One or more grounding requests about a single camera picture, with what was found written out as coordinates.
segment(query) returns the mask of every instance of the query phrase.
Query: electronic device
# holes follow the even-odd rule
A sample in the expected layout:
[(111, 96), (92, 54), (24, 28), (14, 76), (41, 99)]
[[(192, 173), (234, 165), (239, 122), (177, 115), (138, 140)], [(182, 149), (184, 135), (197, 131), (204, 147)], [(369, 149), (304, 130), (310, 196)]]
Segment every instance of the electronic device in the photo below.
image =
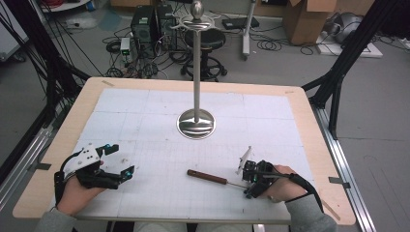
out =
[(125, 64), (132, 63), (132, 50), (131, 50), (131, 38), (122, 38), (120, 52), (122, 60)]
[(159, 39), (154, 6), (137, 6), (132, 17), (132, 35), (138, 58), (154, 58)]
[(169, 4), (158, 5), (157, 16), (162, 47), (165, 50), (175, 50), (177, 48), (177, 31), (171, 28), (176, 25), (172, 6)]
[[(223, 19), (222, 25), (226, 30), (243, 29), (247, 26), (247, 19), (247, 17)], [(253, 28), (259, 26), (259, 22), (256, 20), (256, 18), (252, 18), (250, 26)]]
[(117, 144), (104, 145), (95, 148), (89, 144), (81, 151), (72, 154), (63, 164), (60, 171), (54, 173), (54, 188), (56, 205), (63, 196), (66, 182), (75, 175), (82, 186), (86, 188), (117, 189), (122, 183), (132, 178), (134, 166), (121, 171), (120, 174), (107, 173), (100, 169), (101, 157), (119, 150)]
[(251, 160), (246, 161), (243, 168), (242, 180), (251, 183), (251, 186), (244, 191), (244, 194), (248, 199), (253, 197), (256, 198), (273, 185), (279, 178), (287, 178), (289, 181), (304, 188), (307, 191), (307, 194), (313, 194), (320, 210), (323, 212), (322, 201), (314, 186), (298, 174), (282, 174), (278, 172), (271, 163), (265, 160), (262, 160), (259, 163)]

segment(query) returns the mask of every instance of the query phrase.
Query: hand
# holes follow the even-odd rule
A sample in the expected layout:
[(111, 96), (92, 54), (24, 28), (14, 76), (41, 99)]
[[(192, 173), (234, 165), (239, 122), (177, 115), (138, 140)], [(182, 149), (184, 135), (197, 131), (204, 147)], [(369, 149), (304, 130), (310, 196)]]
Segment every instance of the hand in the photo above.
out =
[(75, 216), (88, 203), (103, 192), (105, 188), (85, 188), (76, 176), (72, 176), (66, 183), (63, 197), (57, 205), (57, 210), (69, 216)]
[[(288, 166), (275, 165), (275, 169), (282, 174), (296, 173)], [(287, 178), (279, 178), (271, 185), (262, 196), (273, 197), (277, 201), (288, 201), (296, 197), (305, 195), (307, 192), (304, 188), (296, 185)]]

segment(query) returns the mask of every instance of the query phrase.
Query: gray floor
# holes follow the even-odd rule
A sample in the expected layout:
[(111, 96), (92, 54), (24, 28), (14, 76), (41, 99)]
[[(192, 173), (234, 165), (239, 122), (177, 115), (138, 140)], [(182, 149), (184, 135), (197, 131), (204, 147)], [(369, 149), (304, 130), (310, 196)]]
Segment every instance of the gray floor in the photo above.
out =
[[(60, 17), (81, 11), (69, 11)], [(99, 23), (96, 28), (73, 34), (102, 73), (109, 68), (110, 58), (102, 39), (112, 37), (113, 32), (130, 25), (131, 19), (124, 15), (103, 7), (92, 13)], [(274, 19), (260, 18), (259, 21), (259, 30), (278, 25)], [(281, 28), (265, 34), (276, 39), (284, 38)], [(410, 54), (385, 43), (375, 45), (383, 53), (383, 58), (360, 58), (345, 78), (337, 134), (375, 228), (378, 231), (409, 231)], [(68, 47), (79, 69), (99, 75), (72, 42), (68, 42)], [(221, 82), (302, 86), (326, 73), (336, 60), (335, 56), (319, 55), (314, 47), (312, 50), (312, 55), (304, 55), (299, 47), (290, 46), (267, 51), (251, 42), (251, 55), (244, 61), (241, 36), (228, 34), (226, 45), (212, 55), (228, 69), (228, 75), (220, 77)], [(164, 72), (169, 79), (189, 80), (180, 75), (180, 68), (174, 64)], [(9, 61), (0, 64), (0, 70), (2, 163), (44, 107), (44, 93), (30, 62)], [(154, 78), (166, 79), (166, 76), (160, 72)], [(30, 231), (37, 223), (36, 220), (12, 216), (14, 204), (30, 175), (28, 172), (1, 211), (2, 231)], [(104, 231), (105, 224), (80, 221), (77, 227), (80, 231)], [(340, 227), (340, 231), (359, 230), (357, 225)]]

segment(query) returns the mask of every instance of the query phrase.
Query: white grid paper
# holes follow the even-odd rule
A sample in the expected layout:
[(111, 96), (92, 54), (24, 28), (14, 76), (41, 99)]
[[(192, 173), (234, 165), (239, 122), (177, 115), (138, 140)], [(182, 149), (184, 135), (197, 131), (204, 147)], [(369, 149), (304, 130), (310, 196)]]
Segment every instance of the white grid paper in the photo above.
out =
[(188, 169), (242, 184), (239, 158), (289, 165), (313, 185), (303, 144), (286, 97), (202, 93), (201, 108), (217, 121), (208, 138), (191, 140), (176, 127), (193, 108), (193, 93), (105, 89), (74, 151), (88, 143), (119, 144), (102, 157), (102, 169), (119, 173), (135, 165), (131, 180), (100, 194), (82, 216), (184, 221), (290, 220), (283, 203), (246, 199), (241, 188), (196, 179)]

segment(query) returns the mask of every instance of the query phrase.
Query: gray sleeve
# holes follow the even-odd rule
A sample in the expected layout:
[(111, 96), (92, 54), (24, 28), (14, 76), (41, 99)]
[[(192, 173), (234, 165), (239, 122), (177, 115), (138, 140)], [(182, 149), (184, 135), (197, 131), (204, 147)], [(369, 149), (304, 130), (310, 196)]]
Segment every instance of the gray sleeve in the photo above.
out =
[(337, 231), (336, 222), (320, 211), (312, 194), (287, 202), (286, 207), (291, 216), (292, 232)]
[(76, 219), (57, 210), (43, 214), (35, 232), (72, 232)]

